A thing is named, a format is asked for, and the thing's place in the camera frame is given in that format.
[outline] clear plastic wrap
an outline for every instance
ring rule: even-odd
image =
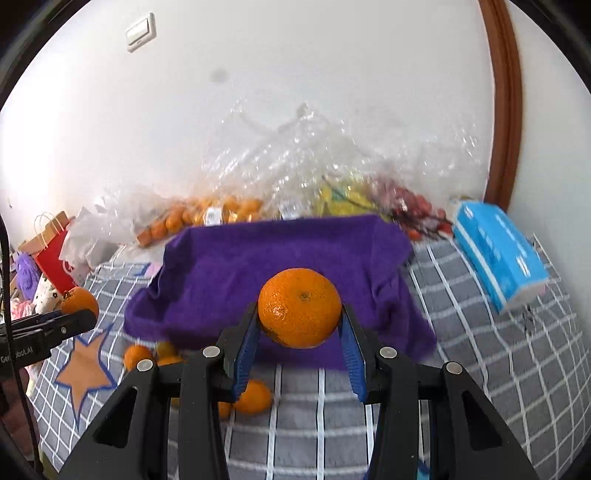
[[[447,233],[449,224],[438,219],[445,219],[450,200],[474,195],[478,179],[486,179],[486,167],[473,154],[475,139],[454,129],[446,141],[420,141],[380,118],[381,125],[358,118],[348,129],[303,104],[294,120],[264,137],[262,127],[235,109],[205,155],[206,185],[216,195],[262,199],[269,218],[400,209],[420,220],[419,231],[443,226]],[[376,147],[359,142],[352,131]]]
[[[215,145],[224,145],[225,138],[232,143],[235,131],[244,136],[256,125],[247,118],[242,111],[233,111],[224,120]],[[253,137],[260,132],[253,129]],[[228,151],[210,150],[204,159],[202,170],[212,192],[258,197],[271,217],[280,212],[290,218],[313,215],[323,177],[362,179],[383,160],[362,151],[341,127],[306,104],[298,109],[296,119],[247,152],[228,155]]]
[[[62,256],[72,263],[88,260],[92,249],[100,256],[101,245],[148,247],[188,226],[370,212],[418,240],[450,233],[453,198],[482,196],[487,166],[464,128],[422,138],[388,112],[360,111],[333,123],[302,104],[293,120],[270,130],[244,105],[210,136],[192,196],[166,199],[136,185],[112,189],[97,213],[77,220]]]

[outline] checkered blanket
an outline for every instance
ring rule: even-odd
[[[556,480],[571,464],[591,429],[588,348],[561,278],[540,245],[551,283],[531,315],[491,310],[470,264],[453,242],[417,245],[405,269],[417,303],[437,333],[437,351],[427,362],[460,362],[508,423],[541,480]],[[135,342],[122,331],[125,301],[150,282],[145,264],[105,264],[86,282],[99,300],[96,329],[112,325],[101,360],[118,382],[122,355]],[[45,362],[33,392],[41,447],[60,469],[80,435],[110,395],[98,391],[82,405],[78,428],[68,392],[55,385],[72,349],[69,340]],[[342,372],[255,366],[254,378],[274,391],[272,409],[260,416],[232,413],[222,426],[230,477],[234,480],[297,480],[363,477],[373,450],[378,407],[364,407]],[[419,453],[428,464],[426,405],[420,406]],[[169,478],[177,478],[178,414],[171,412]]]

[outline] tissue box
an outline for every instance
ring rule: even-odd
[[[530,303],[544,292],[548,273],[543,263],[499,207],[464,202],[453,230],[499,312]]]

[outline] purple plush toy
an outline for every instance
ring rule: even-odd
[[[17,286],[27,300],[32,300],[41,278],[41,271],[28,254],[17,258]]]

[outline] black clamp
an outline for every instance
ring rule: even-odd
[[[12,323],[12,339],[16,356],[16,368],[51,357],[51,349],[64,340],[92,330],[96,316],[90,310],[81,310],[64,315],[60,311],[23,317]],[[8,355],[6,327],[0,325],[0,417],[8,411],[1,382],[12,378],[12,367]]]
[[[98,412],[59,479],[78,480],[84,472],[87,480],[166,480],[170,398],[180,397],[180,480],[228,480],[217,402],[233,402],[244,391],[259,335],[252,305],[240,324],[188,363],[159,368],[141,361]],[[381,405],[366,478],[416,479],[418,401],[424,399],[432,480],[537,479],[510,429],[461,365],[413,363],[362,328],[350,306],[343,308],[339,335],[353,391],[363,403]]]

